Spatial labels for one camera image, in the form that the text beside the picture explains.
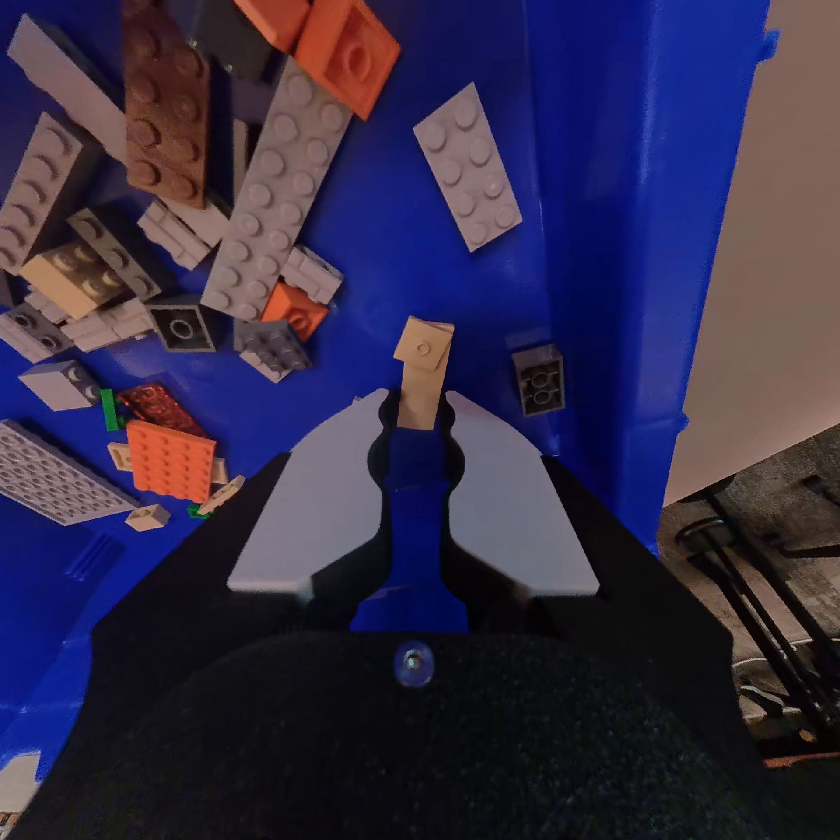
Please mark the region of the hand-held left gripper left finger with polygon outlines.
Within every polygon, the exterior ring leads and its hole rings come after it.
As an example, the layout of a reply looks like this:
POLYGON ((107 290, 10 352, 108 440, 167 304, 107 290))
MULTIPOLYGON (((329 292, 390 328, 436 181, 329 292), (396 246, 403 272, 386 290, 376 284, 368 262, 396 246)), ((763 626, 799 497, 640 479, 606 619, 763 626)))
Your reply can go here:
POLYGON ((400 402, 380 388, 291 450, 227 578, 232 592, 356 607, 392 572, 385 478, 400 402))

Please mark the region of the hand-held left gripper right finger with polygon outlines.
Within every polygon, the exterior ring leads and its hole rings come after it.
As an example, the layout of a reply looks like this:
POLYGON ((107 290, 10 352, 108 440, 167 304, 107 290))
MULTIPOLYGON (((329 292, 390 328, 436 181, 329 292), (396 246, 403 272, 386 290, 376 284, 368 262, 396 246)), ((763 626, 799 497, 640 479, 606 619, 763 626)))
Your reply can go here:
POLYGON ((441 576, 469 608, 508 597, 593 596, 592 565, 539 450, 515 427, 455 391, 442 434, 450 488, 441 576))

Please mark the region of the tan long tile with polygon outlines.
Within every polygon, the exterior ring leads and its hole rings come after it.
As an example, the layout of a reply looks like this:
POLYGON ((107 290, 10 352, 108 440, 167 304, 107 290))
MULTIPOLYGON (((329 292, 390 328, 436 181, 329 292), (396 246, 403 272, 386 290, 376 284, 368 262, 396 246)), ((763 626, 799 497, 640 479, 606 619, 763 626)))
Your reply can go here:
POLYGON ((448 354, 433 371, 403 363, 397 427, 424 432, 434 429, 447 366, 448 354))

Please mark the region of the blue plastic bin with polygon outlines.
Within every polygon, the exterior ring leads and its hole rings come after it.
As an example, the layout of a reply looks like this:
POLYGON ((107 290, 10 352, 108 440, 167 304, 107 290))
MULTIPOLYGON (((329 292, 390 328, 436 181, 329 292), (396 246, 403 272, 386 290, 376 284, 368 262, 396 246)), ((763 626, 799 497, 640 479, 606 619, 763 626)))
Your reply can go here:
MULTIPOLYGON (((161 382, 252 476, 379 387, 408 316, 452 322, 446 386, 559 459, 656 551, 744 114, 770 2, 366 2, 402 53, 353 118, 301 240, 345 277, 314 368, 278 385, 229 349, 151 335, 79 360, 115 391, 161 382), (522 223, 468 252, 413 127, 470 82, 522 223), (554 343, 567 408, 524 419, 511 353, 554 343)), ((2 2, 2 190, 55 106, 6 48, 27 13, 121 75, 118 2, 2 2)), ((76 721, 91 629, 194 530, 186 502, 137 533, 126 514, 68 528, 2 497, 2 768, 76 721)))

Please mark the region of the dark grey square brick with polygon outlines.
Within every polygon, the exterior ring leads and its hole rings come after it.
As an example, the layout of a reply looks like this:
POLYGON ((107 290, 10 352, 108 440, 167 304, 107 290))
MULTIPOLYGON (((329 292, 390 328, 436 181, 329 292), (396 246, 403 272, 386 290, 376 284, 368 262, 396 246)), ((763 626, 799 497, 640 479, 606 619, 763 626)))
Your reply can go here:
POLYGON ((511 362, 524 417, 564 410, 564 359, 555 344, 517 351, 511 355, 511 362))

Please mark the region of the pile of mixed toy bricks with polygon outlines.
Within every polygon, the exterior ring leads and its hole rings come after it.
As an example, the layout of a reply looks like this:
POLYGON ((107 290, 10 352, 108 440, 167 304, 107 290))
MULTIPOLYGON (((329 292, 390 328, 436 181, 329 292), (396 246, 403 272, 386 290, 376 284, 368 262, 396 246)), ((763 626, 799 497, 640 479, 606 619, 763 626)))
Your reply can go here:
MULTIPOLYGON (((310 47, 328 33, 326 24, 339 22, 337 7, 322 3, 304 7, 299 50, 288 57, 271 100, 266 122, 238 192, 231 217, 223 216, 217 256, 199 298, 141 297, 134 291, 129 303, 138 304, 164 346, 172 352, 215 352, 207 314, 219 314, 243 325, 261 326, 285 269, 305 252, 297 247, 301 228, 350 124, 349 95, 339 92, 314 65, 310 47)), ((209 137, 210 90, 208 61, 187 43, 175 21, 159 2, 122 2, 125 108, 100 89, 76 54, 64 42, 23 15, 9 43, 9 56, 30 81, 48 93, 83 135, 125 166, 129 184, 153 194, 168 206, 183 205, 196 214, 207 208, 206 152, 209 137)), ((106 258, 116 248, 136 263, 133 243, 124 245, 105 206, 82 209, 67 217, 81 237, 74 248, 38 251, 35 241, 47 226, 68 169, 50 170, 43 163, 34 175, 54 175, 45 184, 45 204, 6 203, 2 220, 9 236, 2 242, 2 263, 19 270, 29 283, 48 296, 53 280, 67 285, 81 276, 70 261, 88 248, 97 260, 118 275, 106 258)), ((212 494, 215 443, 201 434, 146 421, 127 425, 137 490, 191 502, 196 516, 208 517, 224 493, 212 494)))

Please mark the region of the light grey studded plate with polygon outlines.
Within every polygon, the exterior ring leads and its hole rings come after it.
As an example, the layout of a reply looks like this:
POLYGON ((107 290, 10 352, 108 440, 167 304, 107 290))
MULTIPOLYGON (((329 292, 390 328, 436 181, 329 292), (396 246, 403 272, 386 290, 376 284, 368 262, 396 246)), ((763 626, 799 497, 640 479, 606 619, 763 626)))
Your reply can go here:
POLYGON ((474 82, 413 133, 470 253, 522 222, 474 82))

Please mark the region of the black desk frame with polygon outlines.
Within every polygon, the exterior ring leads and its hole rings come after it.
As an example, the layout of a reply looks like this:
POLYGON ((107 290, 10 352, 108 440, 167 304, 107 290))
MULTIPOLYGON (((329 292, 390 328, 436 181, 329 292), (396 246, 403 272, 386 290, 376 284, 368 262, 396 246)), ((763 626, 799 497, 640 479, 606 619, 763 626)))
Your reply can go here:
POLYGON ((759 656, 732 667, 742 716, 771 770, 797 763, 838 760, 839 642, 819 624, 762 551, 724 506, 721 494, 735 475, 710 484, 680 503, 706 502, 713 516, 694 521, 675 536, 688 562, 718 589, 758 647, 759 656), (790 640, 736 565, 744 561, 805 632, 790 640))

